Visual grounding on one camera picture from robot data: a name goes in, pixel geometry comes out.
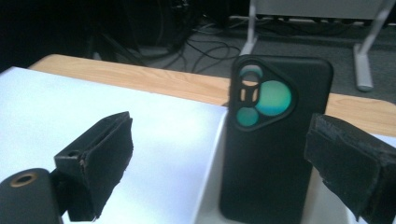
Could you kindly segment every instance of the desk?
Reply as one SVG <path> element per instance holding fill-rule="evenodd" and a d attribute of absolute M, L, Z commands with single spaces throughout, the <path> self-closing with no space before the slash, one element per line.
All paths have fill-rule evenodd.
<path fill-rule="evenodd" d="M 140 91 L 223 105 L 228 101 L 230 79 L 209 77 L 121 63 L 50 55 L 30 69 L 106 83 Z M 368 133 L 396 136 L 396 105 L 331 93 L 326 114 L 343 119 Z"/>

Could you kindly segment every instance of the cable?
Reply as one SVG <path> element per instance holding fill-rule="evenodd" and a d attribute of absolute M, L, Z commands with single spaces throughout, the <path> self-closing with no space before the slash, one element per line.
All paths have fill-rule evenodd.
<path fill-rule="evenodd" d="M 212 26 L 216 26 L 217 23 L 216 23 L 215 20 L 213 20 L 213 19 L 211 19 L 210 17 L 206 16 L 206 14 L 203 15 L 202 19 L 206 20 L 206 21 L 207 21 L 207 24 L 204 24 L 204 25 L 202 25 L 202 26 L 200 26 L 200 27 L 191 29 L 193 32 L 195 32 L 195 33 L 202 33 L 202 34 L 205 34 L 205 35 L 218 35 L 218 34 L 220 34 L 220 33 L 222 33 L 222 32 L 224 31 L 223 28 L 216 28 L 217 31 L 215 31 L 215 32 L 207 32 L 207 31 L 204 31 L 204 30 L 207 29 L 207 28 L 210 28 L 210 27 L 212 27 Z"/>
<path fill-rule="evenodd" d="M 113 39 L 110 35 L 101 33 L 100 34 L 105 41 L 111 45 L 114 49 L 116 49 L 119 53 L 121 53 L 130 63 L 137 65 L 145 65 L 140 59 L 136 58 L 128 49 L 122 46 L 119 42 Z"/>
<path fill-rule="evenodd" d="M 263 29 L 263 30 L 268 31 L 268 32 L 270 32 L 270 33 L 273 33 L 273 34 L 275 34 L 275 35 L 281 35 L 281 36 L 285 36 L 285 37 L 292 37 L 292 36 L 295 36 L 295 35 L 292 35 L 292 34 L 289 34 L 289 33 L 282 34 L 281 32 L 279 32 L 279 31 L 277 31 L 277 30 L 274 30 L 274 29 L 270 29 L 270 28 L 261 27 L 261 28 L 259 28 L 259 29 Z M 264 33 L 264 32 L 261 32 L 259 29 L 256 29 L 256 33 L 258 33 L 259 35 L 265 35 L 265 33 Z"/>
<path fill-rule="evenodd" d="M 248 22 L 247 19 L 241 19 L 241 18 L 231 19 L 231 21 L 237 21 L 237 22 L 235 24 L 229 25 L 226 29 L 234 29 L 241 25 L 247 25 L 247 22 Z M 216 25 L 215 23 L 210 22 L 206 25 L 201 26 L 200 28 L 193 29 L 193 31 L 202 33 L 202 34 L 206 34 L 206 35 L 217 35 L 217 34 L 223 33 L 225 31 L 225 29 L 220 29 L 215 32 L 206 31 L 207 28 L 210 28 L 215 25 Z M 326 26 L 324 29 L 322 29 L 318 32 L 309 32 L 309 31 L 303 29 L 300 25 L 293 23 L 293 21 L 282 21 L 279 19 L 268 18 L 268 17 L 256 20 L 257 28 L 261 28 L 263 30 L 274 33 L 276 35 L 282 35 L 282 36 L 287 36 L 287 37 L 295 36 L 295 35 L 326 35 L 326 36 L 341 35 L 342 33 L 347 31 L 351 27 L 351 25 L 348 25 L 345 29 L 341 29 L 340 31 L 336 31 L 334 33 L 329 33 L 329 32 L 334 31 L 337 28 L 344 27 L 345 25 L 343 23 L 338 23 L 338 22 L 335 24 L 322 23 L 322 26 L 323 25 Z M 281 29 L 284 29 L 284 28 L 289 28 L 289 30 L 282 31 Z"/>
<path fill-rule="evenodd" d="M 186 41 L 186 44 L 189 45 L 190 47 L 192 47 L 193 49 L 197 50 L 198 52 L 202 53 L 203 55 L 205 55 L 205 56 L 208 57 L 208 58 L 216 59 L 216 60 L 234 59 L 235 56 L 230 57 L 230 58 L 228 58 L 228 57 L 227 57 L 227 58 L 220 58 L 220 57 L 217 57 L 217 56 L 212 56 L 212 55 L 206 53 L 205 51 L 201 51 L 200 49 L 196 48 L 194 45 L 192 45 L 191 43 L 189 43 L 189 41 L 193 41 L 193 42 L 202 42 L 202 43 L 217 43 L 217 44 L 223 45 L 223 48 L 237 49 L 238 51 L 240 51 L 239 48 L 234 47 L 234 46 L 229 46 L 228 44 L 226 44 L 226 43 L 224 43 L 224 42 L 221 42 L 221 41 L 206 41 L 206 40 L 204 41 L 204 40 L 191 40 L 191 39 L 188 39 L 188 40 Z"/>
<path fill-rule="evenodd" d="M 191 40 L 191 39 L 190 39 L 190 41 L 194 41 L 194 42 L 203 42 L 203 43 L 215 43 L 215 44 L 221 44 L 221 45 L 222 45 L 222 46 L 217 46 L 217 47 L 214 47 L 214 48 L 209 49 L 209 50 L 206 50 L 206 51 L 201 51 L 200 49 L 196 48 L 195 46 L 193 46 L 192 44 L 190 44 L 189 42 L 187 42 L 187 45 L 189 45 L 189 46 L 192 47 L 193 49 L 196 49 L 197 51 L 199 51 L 199 52 L 202 53 L 202 55 L 197 59 L 197 61 L 195 61 L 194 65 L 192 66 L 192 69 L 191 69 L 191 72 L 192 72 L 192 73 L 200 73 L 200 72 L 203 72 L 203 71 L 205 71 L 206 69 L 208 69 L 208 68 L 210 68 L 210 67 L 212 67 L 212 66 L 214 66 L 214 65 L 216 65 L 216 64 L 219 64 L 219 63 L 221 63 L 221 62 L 223 62 L 223 61 L 225 61 L 225 60 L 235 59 L 235 58 L 237 58 L 237 57 L 239 56 L 239 53 L 240 53 L 240 51 L 241 51 L 241 50 L 240 50 L 239 48 L 237 48 L 237 47 L 229 46 L 228 44 L 226 44 L 226 43 L 224 43 L 224 42 L 220 42 L 220 41 L 200 41 L 200 40 Z M 226 55 L 225 55 L 224 57 L 216 57 L 216 56 L 212 56 L 212 55 L 209 54 L 210 52 L 212 52 L 212 51 L 214 51 L 214 50 L 217 50 L 217 49 L 224 49 L 224 48 L 227 49 L 227 53 L 226 53 Z M 237 50 L 237 53 L 236 53 L 234 56 L 229 57 L 229 55 L 230 55 L 230 50 L 231 50 L 231 49 L 236 49 L 236 50 Z M 218 60 L 218 61 L 215 62 L 215 63 L 212 63 L 212 64 L 210 64 L 210 65 L 208 65 L 208 66 L 206 66 L 206 67 L 204 67 L 204 68 L 201 68 L 201 69 L 198 70 L 198 71 L 195 71 L 195 69 L 196 69 L 198 63 L 199 63 L 204 57 L 208 57 L 208 58 L 215 59 L 215 60 Z"/>
<path fill-rule="evenodd" d="M 187 71 L 187 60 L 186 60 L 186 58 L 183 55 L 184 49 L 185 49 L 185 47 L 182 46 L 180 51 L 177 52 L 176 58 L 174 60 L 172 60 L 170 63 L 166 64 L 163 67 L 163 69 L 169 68 L 172 64 L 174 64 L 175 62 L 177 62 L 181 58 L 183 60 L 183 64 L 184 64 L 184 69 L 183 70 L 184 70 L 184 72 L 186 72 Z"/>

